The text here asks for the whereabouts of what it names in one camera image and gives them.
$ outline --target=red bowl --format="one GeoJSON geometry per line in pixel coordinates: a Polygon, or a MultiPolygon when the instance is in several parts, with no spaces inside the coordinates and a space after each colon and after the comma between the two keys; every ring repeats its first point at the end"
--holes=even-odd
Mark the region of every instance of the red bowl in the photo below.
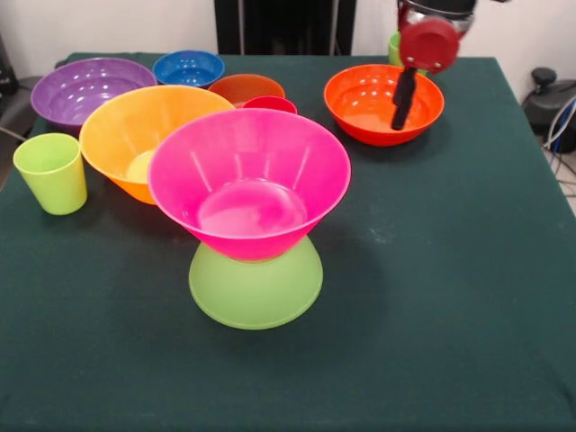
{"type": "Polygon", "coordinates": [[[415,139],[444,110],[444,97],[430,79],[416,74],[416,92],[404,129],[393,130],[392,101],[402,71],[392,65],[362,65],[335,74],[324,88],[324,102],[338,125],[349,135],[377,147],[415,139]]]}

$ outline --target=green table cover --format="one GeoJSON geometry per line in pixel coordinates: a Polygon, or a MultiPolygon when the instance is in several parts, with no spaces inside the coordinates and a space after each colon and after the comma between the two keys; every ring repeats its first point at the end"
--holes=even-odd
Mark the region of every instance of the green table cover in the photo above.
{"type": "Polygon", "coordinates": [[[156,207],[87,169],[86,206],[49,216],[13,172],[0,430],[574,430],[576,223],[497,62],[459,59],[434,77],[446,105],[430,131],[370,148],[322,91],[385,58],[223,57],[227,74],[281,82],[352,159],[310,235],[318,300],[281,328],[226,328],[191,298],[197,241],[156,207]]]}

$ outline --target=cable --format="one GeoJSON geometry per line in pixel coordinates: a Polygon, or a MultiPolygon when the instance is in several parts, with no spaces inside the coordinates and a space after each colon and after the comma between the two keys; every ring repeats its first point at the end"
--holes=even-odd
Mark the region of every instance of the cable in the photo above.
{"type": "Polygon", "coordinates": [[[5,133],[6,135],[10,135],[11,137],[16,138],[17,140],[20,140],[21,142],[25,142],[27,140],[22,135],[19,135],[16,132],[12,132],[11,130],[3,128],[2,126],[0,126],[0,132],[5,133]]]}
{"type": "Polygon", "coordinates": [[[572,117],[576,113],[576,103],[574,103],[574,102],[576,102],[576,94],[573,97],[571,97],[568,100],[568,102],[565,103],[564,106],[560,110],[558,110],[558,112],[554,116],[552,123],[550,124],[550,130],[548,131],[548,137],[546,139],[546,142],[543,145],[543,147],[545,149],[549,149],[550,146],[558,138],[560,138],[560,136],[564,133],[564,131],[566,131],[566,128],[568,128],[568,125],[570,124],[572,117]],[[556,124],[558,123],[558,121],[560,120],[560,118],[562,117],[564,112],[570,107],[570,105],[572,106],[572,108],[570,109],[570,113],[568,114],[568,117],[566,118],[564,125],[556,133],[554,133],[554,129],[556,128],[556,124]]]}
{"type": "MultiPolygon", "coordinates": [[[[567,119],[568,119],[568,109],[566,108],[566,110],[564,110],[564,112],[562,113],[562,119],[560,120],[560,127],[562,128],[565,124],[567,124],[567,119]]],[[[552,166],[552,163],[554,162],[554,158],[556,157],[556,153],[558,153],[558,148],[560,147],[560,141],[562,140],[562,135],[559,136],[556,141],[554,142],[554,149],[552,151],[552,156],[550,157],[550,167],[552,166]]],[[[558,163],[558,167],[556,168],[556,172],[554,173],[555,176],[558,175],[558,171],[560,171],[560,166],[561,163],[558,163]]]]}

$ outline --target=plastic cup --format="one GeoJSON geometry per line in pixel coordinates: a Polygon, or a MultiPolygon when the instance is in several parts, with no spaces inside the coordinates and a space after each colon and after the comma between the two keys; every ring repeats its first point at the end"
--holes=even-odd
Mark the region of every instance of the plastic cup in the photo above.
{"type": "Polygon", "coordinates": [[[86,202],[80,145],[74,137],[46,133],[28,139],[14,152],[13,163],[45,212],[70,214],[86,202]]]}
{"type": "MultiPolygon", "coordinates": [[[[396,31],[388,40],[388,61],[391,65],[400,66],[404,68],[402,60],[400,60],[400,32],[396,31]]],[[[418,72],[422,75],[428,73],[425,69],[418,69],[418,72]]]]}
{"type": "Polygon", "coordinates": [[[298,113],[296,105],[280,96],[255,97],[246,102],[244,108],[268,108],[270,110],[285,111],[292,114],[298,113]]]}

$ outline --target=cup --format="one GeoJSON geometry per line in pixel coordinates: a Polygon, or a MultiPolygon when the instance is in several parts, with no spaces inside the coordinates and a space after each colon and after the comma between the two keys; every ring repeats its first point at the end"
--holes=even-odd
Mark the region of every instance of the cup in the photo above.
{"type": "MultiPolygon", "coordinates": [[[[396,31],[388,40],[388,61],[391,65],[400,66],[404,68],[402,60],[400,60],[400,32],[396,31]]],[[[418,69],[418,72],[422,75],[428,73],[425,69],[418,69]]]]}
{"type": "Polygon", "coordinates": [[[87,198],[78,140],[64,133],[28,139],[14,152],[14,166],[45,212],[75,212],[87,198]]]}

